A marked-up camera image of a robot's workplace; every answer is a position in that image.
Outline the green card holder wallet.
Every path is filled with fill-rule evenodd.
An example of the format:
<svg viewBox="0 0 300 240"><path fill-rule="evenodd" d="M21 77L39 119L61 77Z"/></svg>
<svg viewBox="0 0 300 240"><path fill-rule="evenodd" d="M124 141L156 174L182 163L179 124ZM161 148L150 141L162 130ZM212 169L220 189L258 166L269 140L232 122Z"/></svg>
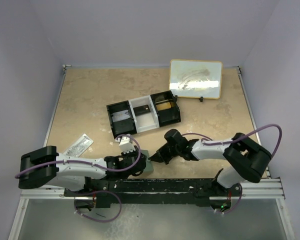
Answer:
<svg viewBox="0 0 300 240"><path fill-rule="evenodd" d="M150 175L154 172L154 167L151 163L151 160L149 159L149 157L150 157L149 151L142 149L141 153L146 156L146 161L145 161L146 166L145 166L145 169L143 170L143 173L141 175L142 176L148 176L148 175Z"/></svg>

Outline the black white sorting tray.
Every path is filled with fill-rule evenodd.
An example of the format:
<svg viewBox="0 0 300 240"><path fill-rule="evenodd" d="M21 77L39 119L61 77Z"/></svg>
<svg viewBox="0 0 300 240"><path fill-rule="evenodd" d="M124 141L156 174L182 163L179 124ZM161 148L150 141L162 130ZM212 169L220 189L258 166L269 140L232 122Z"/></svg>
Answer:
<svg viewBox="0 0 300 240"><path fill-rule="evenodd" d="M106 110L115 138L181 122L177 97L170 90L109 104Z"/></svg>

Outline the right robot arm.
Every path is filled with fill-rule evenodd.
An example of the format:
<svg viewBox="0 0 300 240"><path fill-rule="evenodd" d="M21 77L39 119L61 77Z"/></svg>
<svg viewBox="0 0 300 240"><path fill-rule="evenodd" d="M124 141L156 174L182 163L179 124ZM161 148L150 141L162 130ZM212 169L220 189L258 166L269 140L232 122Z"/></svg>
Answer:
<svg viewBox="0 0 300 240"><path fill-rule="evenodd" d="M272 159L268 150L240 132L224 141L188 140L172 129L164 138L166 143L149 158L150 161L167 165L173 158L181 157L186 161L226 160L230 164L212 183L212 190L218 196L225 195L233 185L243 181L259 183Z"/></svg>

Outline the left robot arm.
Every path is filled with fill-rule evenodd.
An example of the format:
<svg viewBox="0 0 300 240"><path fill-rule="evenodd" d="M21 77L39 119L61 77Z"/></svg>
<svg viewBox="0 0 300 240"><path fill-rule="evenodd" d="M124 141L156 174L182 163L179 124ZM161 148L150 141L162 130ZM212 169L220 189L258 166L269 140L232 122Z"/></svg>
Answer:
<svg viewBox="0 0 300 240"><path fill-rule="evenodd" d="M56 146L46 146L21 156L20 172L15 178L23 190L50 185L88 196L93 191L89 179L127 179L141 174L146 162L147 156L137 147L117 156L79 158L58 153Z"/></svg>

